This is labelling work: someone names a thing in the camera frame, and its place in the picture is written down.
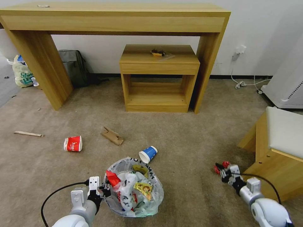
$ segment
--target wooden stool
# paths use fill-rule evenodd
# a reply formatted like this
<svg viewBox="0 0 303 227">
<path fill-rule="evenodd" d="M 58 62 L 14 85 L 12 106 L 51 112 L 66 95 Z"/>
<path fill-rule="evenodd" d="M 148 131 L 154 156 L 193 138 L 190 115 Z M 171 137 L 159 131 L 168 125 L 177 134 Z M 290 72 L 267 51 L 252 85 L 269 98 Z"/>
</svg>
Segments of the wooden stool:
<svg viewBox="0 0 303 227">
<path fill-rule="evenodd" d="M 238 146 L 256 153 L 256 162 L 244 173 L 269 180 L 282 201 L 303 194 L 302 115 L 267 107 Z M 263 195 L 277 200 L 272 187 L 261 181 Z"/>
<path fill-rule="evenodd" d="M 152 49 L 166 56 L 153 56 Z M 126 111 L 187 112 L 200 62 L 190 45 L 126 45 L 120 59 Z M 181 83 L 139 83 L 131 74 L 183 75 Z"/>
</svg>

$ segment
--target baseboard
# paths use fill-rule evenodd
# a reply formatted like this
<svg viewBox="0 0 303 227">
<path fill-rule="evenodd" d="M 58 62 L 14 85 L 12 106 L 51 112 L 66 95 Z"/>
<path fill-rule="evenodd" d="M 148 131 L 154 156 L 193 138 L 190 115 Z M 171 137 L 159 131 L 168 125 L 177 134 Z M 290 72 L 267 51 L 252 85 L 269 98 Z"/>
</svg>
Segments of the baseboard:
<svg viewBox="0 0 303 227">
<path fill-rule="evenodd" d="M 121 75 L 119 73 L 91 73 L 92 76 L 100 77 L 100 78 L 120 78 Z M 146 75 L 146 74 L 136 74 L 132 75 L 134 78 L 182 78 L 182 75 Z M 234 79 L 253 79 L 251 75 L 235 75 Z M 256 79 L 271 79 L 272 76 L 268 75 L 258 75 L 255 76 Z M 231 79 L 230 75 L 211 75 L 210 79 Z"/>
</svg>

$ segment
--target trash bag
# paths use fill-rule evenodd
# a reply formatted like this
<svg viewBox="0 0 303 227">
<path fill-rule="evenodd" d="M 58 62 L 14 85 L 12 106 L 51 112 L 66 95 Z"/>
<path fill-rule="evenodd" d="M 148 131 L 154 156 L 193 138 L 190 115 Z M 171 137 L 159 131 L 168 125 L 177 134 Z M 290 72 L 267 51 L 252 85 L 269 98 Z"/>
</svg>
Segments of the trash bag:
<svg viewBox="0 0 303 227">
<path fill-rule="evenodd" d="M 15 74 L 15 83 L 19 87 L 28 87 L 33 84 L 31 80 L 34 75 L 23 61 L 21 55 L 16 55 L 13 63 L 13 71 Z"/>
<path fill-rule="evenodd" d="M 121 180 L 114 188 L 110 187 L 111 196 L 105 198 L 111 210 L 121 216 L 132 218 L 143 218 L 158 213 L 158 207 L 163 200 L 164 191 L 161 182 L 147 164 L 139 159 L 127 157 L 111 165 L 108 171 L 116 174 Z M 107 182 L 108 178 L 107 174 L 105 174 L 103 184 Z M 136 188 L 131 187 L 131 198 L 136 198 L 133 199 L 134 208 L 131 210 L 121 205 L 123 194 L 129 193 L 129 184 L 131 186 L 136 184 L 134 185 Z M 151 185 L 151 192 L 148 189 L 145 190 L 146 192 L 140 192 L 140 185 L 145 188 L 147 188 L 145 185 Z"/>
</svg>

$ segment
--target power outlet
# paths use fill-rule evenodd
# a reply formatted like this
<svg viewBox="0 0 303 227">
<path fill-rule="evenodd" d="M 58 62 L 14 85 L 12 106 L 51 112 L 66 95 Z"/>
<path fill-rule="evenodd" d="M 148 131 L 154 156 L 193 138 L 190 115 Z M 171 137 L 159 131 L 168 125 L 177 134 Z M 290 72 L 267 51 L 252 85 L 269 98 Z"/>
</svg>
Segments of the power outlet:
<svg viewBox="0 0 303 227">
<path fill-rule="evenodd" d="M 240 54 L 243 54 L 246 50 L 246 46 L 244 45 L 240 45 L 238 47 L 236 47 L 236 50 L 234 52 L 234 55 L 232 57 L 232 61 L 236 61 L 238 59 L 238 57 L 240 56 Z"/>
</svg>

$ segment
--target red paper cup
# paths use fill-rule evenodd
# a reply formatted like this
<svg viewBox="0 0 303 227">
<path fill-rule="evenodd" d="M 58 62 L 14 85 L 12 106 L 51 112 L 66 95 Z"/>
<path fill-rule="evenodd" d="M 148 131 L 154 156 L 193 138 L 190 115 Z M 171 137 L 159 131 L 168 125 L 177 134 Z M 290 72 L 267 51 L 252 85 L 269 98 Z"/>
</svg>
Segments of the red paper cup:
<svg viewBox="0 0 303 227">
<path fill-rule="evenodd" d="M 65 151 L 81 151 L 82 150 L 82 137 L 69 137 L 64 140 L 63 149 Z"/>
</svg>

